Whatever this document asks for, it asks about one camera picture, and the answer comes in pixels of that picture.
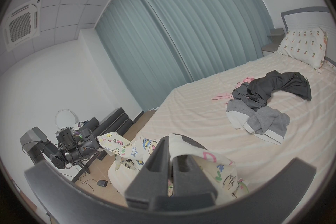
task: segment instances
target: star print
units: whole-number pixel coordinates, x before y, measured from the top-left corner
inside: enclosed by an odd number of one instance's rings
[[[135,157],[135,155],[137,154],[138,152],[137,152],[137,147],[133,147],[132,148],[132,153],[131,153],[131,155],[133,155],[134,157]]]
[[[222,172],[224,170],[224,165],[217,165],[217,168]]]

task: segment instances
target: ceiling air conditioner vent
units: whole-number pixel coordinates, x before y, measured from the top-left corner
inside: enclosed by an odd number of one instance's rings
[[[7,15],[4,39],[7,51],[40,35],[41,0],[32,0]]]

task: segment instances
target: power adapter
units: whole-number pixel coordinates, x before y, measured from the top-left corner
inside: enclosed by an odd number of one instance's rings
[[[107,181],[106,180],[98,180],[97,185],[101,187],[106,187],[107,186]]]

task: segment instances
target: teal curtain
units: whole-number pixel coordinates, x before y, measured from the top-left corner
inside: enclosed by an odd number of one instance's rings
[[[96,30],[146,111],[175,87],[262,57],[272,28],[262,0],[113,0]]]

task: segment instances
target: pillow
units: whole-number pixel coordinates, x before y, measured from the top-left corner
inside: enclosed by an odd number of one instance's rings
[[[317,70],[323,64],[327,41],[327,33],[321,28],[290,30],[281,41],[277,53],[290,56]]]

